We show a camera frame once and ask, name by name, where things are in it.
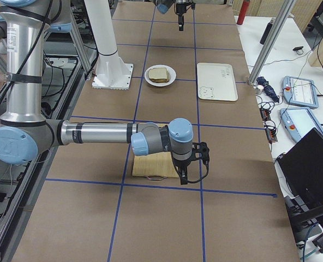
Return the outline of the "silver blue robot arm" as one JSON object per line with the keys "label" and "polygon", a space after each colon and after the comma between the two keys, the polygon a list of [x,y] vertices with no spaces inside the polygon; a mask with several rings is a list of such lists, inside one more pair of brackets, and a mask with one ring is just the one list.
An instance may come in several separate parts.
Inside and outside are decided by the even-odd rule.
{"label": "silver blue robot arm", "polygon": [[195,2],[189,0],[154,0],[153,4],[157,7],[161,14],[166,14],[171,7],[174,8],[174,12],[178,17],[178,30],[184,30],[184,14],[188,9],[195,9]]}
{"label": "silver blue robot arm", "polygon": [[0,116],[0,160],[25,164],[70,143],[126,143],[137,156],[170,152],[181,184],[194,159],[193,129],[184,118],[154,123],[71,123],[41,113],[44,32],[71,30],[69,1],[1,1],[7,24],[7,108]]}

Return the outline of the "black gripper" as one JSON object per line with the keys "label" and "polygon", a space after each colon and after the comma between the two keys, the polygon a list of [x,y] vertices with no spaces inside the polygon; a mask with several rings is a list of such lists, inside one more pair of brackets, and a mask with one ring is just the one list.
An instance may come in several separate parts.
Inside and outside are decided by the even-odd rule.
{"label": "black gripper", "polygon": [[176,14],[178,15],[178,30],[184,30],[183,14],[187,12],[187,7],[190,6],[190,0],[176,0]]}
{"label": "black gripper", "polygon": [[188,184],[188,166],[190,165],[191,161],[186,160],[178,160],[176,158],[173,158],[173,165],[174,168],[180,177],[180,183],[181,185]]}

